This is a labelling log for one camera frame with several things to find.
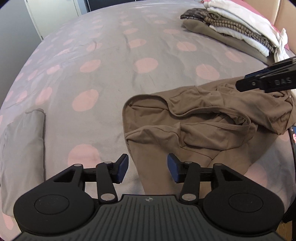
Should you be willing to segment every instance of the pink dot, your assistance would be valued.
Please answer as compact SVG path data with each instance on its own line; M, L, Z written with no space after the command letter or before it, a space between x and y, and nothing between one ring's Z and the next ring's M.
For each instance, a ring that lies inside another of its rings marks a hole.
M84 63L80 67L80 72L89 73L96 70L101 65L101 61L99 59L91 60L89 62Z
M26 97L27 97L27 91L24 91L22 92L20 95L19 95L19 98L17 99L17 103L20 103L22 102Z
M69 53L69 52L70 52L70 48L68 48L68 49L64 49L64 50L62 50L61 52L59 52L59 53L57 54L57 56L62 55L62 54L65 54L65 53Z
M99 29L99 28L102 28L102 27L103 27L103 25L97 25L97 26L92 27L91 30Z
M32 53L32 55L36 54L38 51L39 51L39 49L35 49L34 52Z
M45 49L45 51L50 50L53 46L54 46L53 44L52 44L52 45L49 45L49 46Z
M72 43L73 40L74 40L74 39L69 39L69 40L67 40L66 42L64 42L63 45L65 46L65 45L67 45L67 44L69 44L69 43Z
M283 135L279 135L279 139L281 139L282 141L289 141L290 136L289 136L288 131L286 131Z
M121 22L120 25L121 26L127 26L130 25L133 21L125 21L125 22Z
M47 74L53 74L53 73L57 72L57 71L60 70L60 69L61 69L60 65L57 64L57 65L55 65L55 66L49 68L49 69L46 71L46 73L47 73Z
M137 28L130 28L130 29L125 30L123 33L128 35L128 34L133 34L133 33L137 32L137 31L138 31Z
M36 74L38 73L38 70L36 69L36 70L34 70L29 76L28 76L28 81L30 81L31 79L33 79L35 76L36 76Z
M196 67L196 74L205 80L218 80L219 72L211 65L201 64Z
M128 43L128 45L132 49L132 48L143 46L144 44L146 44L146 42L147 41L144 39L135 39L135 40L130 41Z
M101 36L101 33L97 33L97 34L94 34L94 35L90 36L89 38L90 39L96 39L96 38L98 38L100 36Z
M38 97L36 98L35 104L41 105L44 104L51 96L52 94L52 88L47 87L46 89L43 89Z
M242 62L242 59L238 56L238 54L235 54L235 53L233 53L231 51L227 51L225 53L225 55L227 56L227 58L231 59L234 62L237 62L237 63L241 63Z
M37 63L41 63L43 60L45 60L45 58L46 58L46 56L43 56L41 59L39 59L39 60L37 61Z
M98 20L93 21L92 23L99 23L101 21L102 21L101 19L98 19Z
M24 66L28 66L32 62L32 59L28 59Z
M156 23L156 24L166 24L166 21L156 20L156 21L154 21L154 23Z
M5 223L5 226L9 229L9 230L12 230L13 229L13 226L14 226L14 223L12 221L12 218L4 213L2 213L2 216L3 216L3 219L4 219L4 223Z
M21 78L23 75L24 75L24 73L20 73L20 74L16 77L15 82L19 81L20 78Z
M5 102L7 102L7 101L9 101L9 99L11 98L11 96L12 96L12 94L13 94L13 91L10 91L8 94L7 94L7 96L6 96L6 98L5 98Z
M75 111L90 110L98 100L99 93L96 90L88 90L80 93L72 102Z
M156 18L157 15L155 15L155 14L149 14L149 15L147 15L147 17L148 17L148 18Z
M75 34L78 34L78 30L75 30L75 31L69 33L69 36L72 36L72 35L75 35Z
M166 34L179 34L180 33L180 31L177 29L165 29L163 32Z
M92 145L81 144L74 147L68 155L68 166L76 163L84 168L93 168L101 162L99 151Z
M139 74L153 71L158 66L158 62L154 58L143 58L135 63L136 71Z
M267 186L267 173L263 166L258 163L254 163L253 165L251 165L244 176L260 184L263 187Z
M52 39L52 42L56 41L59 37L55 37Z
M87 52L92 52L96 49L99 49L100 47L102 47L102 43L91 43L87 48Z
M189 42L178 42L177 47L181 51L196 51L196 46Z

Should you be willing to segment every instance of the gray bedsheet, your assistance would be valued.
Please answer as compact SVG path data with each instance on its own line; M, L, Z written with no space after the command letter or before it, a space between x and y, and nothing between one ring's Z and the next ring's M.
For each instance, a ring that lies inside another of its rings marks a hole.
M180 15L193 7L202 4L131 2L63 25L42 41L13 83L0 110L0 135L21 113L42 108L48 179L74 163L94 167L127 153L121 112L130 97L265 67L253 57L183 28ZM295 195L293 156L287 136L278 141L247 174L280 195L287 208ZM119 196L143 194L132 160L124 182L115 188ZM96 197L95 185L87 185L86 191ZM18 233L15 220L0 215L0 236L8 241Z

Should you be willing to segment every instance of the beige garment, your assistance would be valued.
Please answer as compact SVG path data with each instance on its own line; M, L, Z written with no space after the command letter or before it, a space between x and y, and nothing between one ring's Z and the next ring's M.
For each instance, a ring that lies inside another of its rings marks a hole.
M252 57L262 61L267 65L271 65L274 63L274 57L270 54L268 57L265 57L261 54L257 49L250 46L243 40L236 39L231 36L224 36L220 33L217 33L215 30L211 29L208 25L203 23L202 21L195 20L195 19L185 19L183 21L183 25L191 32L202 34L213 39L218 40L230 47L233 47L239 51L242 51Z
M127 101L126 144L146 194L179 193L182 184L175 184L169 173L168 153L202 167L223 163L244 174L278 134L295 123L290 91L241 93L233 85L238 79L137 95ZM202 196L210 190L203 185Z

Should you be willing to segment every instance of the logo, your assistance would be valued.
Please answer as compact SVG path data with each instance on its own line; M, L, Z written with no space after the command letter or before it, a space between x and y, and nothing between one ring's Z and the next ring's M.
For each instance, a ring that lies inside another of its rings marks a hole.
M275 80L274 83L275 83L276 85L291 84L291 83L292 83L292 80L291 80L290 77L288 77L288 78L281 79L281 80Z
M147 197L147 198L145 198L145 201L147 201L147 202L151 202L151 201L153 201L154 199L152 198L152 197Z

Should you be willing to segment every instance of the gray pillow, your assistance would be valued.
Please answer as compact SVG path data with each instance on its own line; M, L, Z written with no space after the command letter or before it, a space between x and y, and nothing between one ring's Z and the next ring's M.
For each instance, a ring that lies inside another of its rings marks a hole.
M16 200L44 182L44 113L18 116L0 137L0 193L2 212L13 217Z

